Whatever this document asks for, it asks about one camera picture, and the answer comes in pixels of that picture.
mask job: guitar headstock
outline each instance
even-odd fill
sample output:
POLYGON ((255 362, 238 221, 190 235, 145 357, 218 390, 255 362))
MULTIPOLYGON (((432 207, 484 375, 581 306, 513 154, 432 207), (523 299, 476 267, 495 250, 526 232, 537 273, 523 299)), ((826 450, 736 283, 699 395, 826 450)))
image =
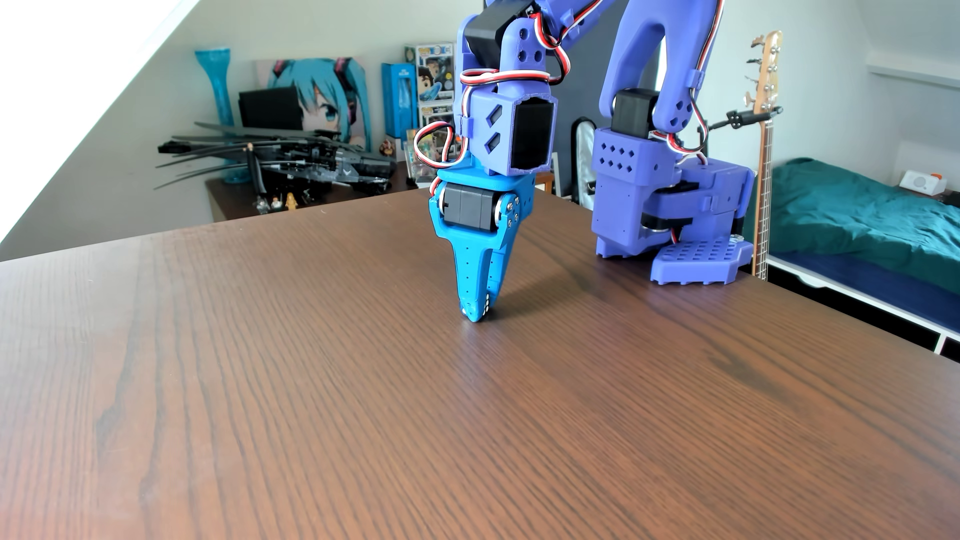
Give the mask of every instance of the guitar headstock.
POLYGON ((752 47, 763 47, 763 56, 758 59, 748 60, 748 63, 760 64, 760 75, 756 79, 748 77, 756 82, 756 96, 752 97, 747 92, 745 98, 747 107, 753 105, 755 113, 769 112, 777 104, 777 97, 780 94, 780 74, 778 61, 780 59, 780 44, 783 42, 783 32, 776 30, 767 34, 766 37, 760 36, 754 39, 752 47))

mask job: bed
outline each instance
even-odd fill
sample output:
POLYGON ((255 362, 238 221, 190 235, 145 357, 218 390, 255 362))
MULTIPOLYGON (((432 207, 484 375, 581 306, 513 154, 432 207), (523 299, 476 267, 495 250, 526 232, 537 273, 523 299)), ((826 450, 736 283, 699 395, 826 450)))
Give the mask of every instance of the bed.
POLYGON ((960 342, 960 209, 807 158, 773 178, 771 266, 960 342))

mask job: shelf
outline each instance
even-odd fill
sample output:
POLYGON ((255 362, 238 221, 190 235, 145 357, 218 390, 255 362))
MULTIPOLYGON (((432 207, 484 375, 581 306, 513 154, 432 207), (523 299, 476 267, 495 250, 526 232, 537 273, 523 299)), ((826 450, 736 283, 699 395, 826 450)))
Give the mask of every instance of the shelf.
POLYGON ((873 53, 867 70, 877 75, 960 88, 960 65, 873 53))

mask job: white bed frame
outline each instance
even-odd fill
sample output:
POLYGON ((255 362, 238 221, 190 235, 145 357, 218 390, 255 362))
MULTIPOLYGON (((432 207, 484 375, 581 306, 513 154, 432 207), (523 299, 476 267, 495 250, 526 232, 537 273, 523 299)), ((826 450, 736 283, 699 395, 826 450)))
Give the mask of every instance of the white bed frame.
POLYGON ((910 321, 915 325, 920 325, 928 330, 935 331, 940 334, 940 337, 937 339, 937 346, 933 350, 934 353, 939 354, 944 349, 944 343, 947 342, 947 338, 953 339, 954 341, 960 341, 960 334, 955 331, 945 329, 944 327, 938 325, 937 323, 927 321, 923 317, 918 317, 917 315, 905 311, 899 307, 891 306, 882 300, 878 300, 870 295, 866 295, 854 288, 848 287, 840 282, 836 282, 826 276, 817 274, 816 272, 811 272, 802 266, 798 266, 792 262, 787 262, 779 258, 768 256, 767 263, 769 263, 774 268, 779 268, 784 272, 788 272, 797 277, 801 282, 807 286, 814 288, 823 288, 835 290, 841 294, 845 294, 855 300, 859 300, 864 304, 869 304, 873 307, 878 307, 884 311, 898 316, 899 318, 910 321))

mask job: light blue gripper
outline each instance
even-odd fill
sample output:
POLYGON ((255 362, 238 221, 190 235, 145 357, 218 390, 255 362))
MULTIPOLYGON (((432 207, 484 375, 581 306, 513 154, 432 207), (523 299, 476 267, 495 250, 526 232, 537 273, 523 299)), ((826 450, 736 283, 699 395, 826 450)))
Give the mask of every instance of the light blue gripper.
POLYGON ((503 283, 516 231, 533 210, 534 174, 507 177, 490 175, 478 162, 440 171, 442 182, 430 198, 430 218, 440 238, 453 247, 457 271, 457 293, 460 310, 470 321, 479 321, 496 302, 503 283), (440 199, 447 183, 488 189, 501 195, 495 201, 499 208, 496 230, 478 231, 447 225, 440 212, 440 199))

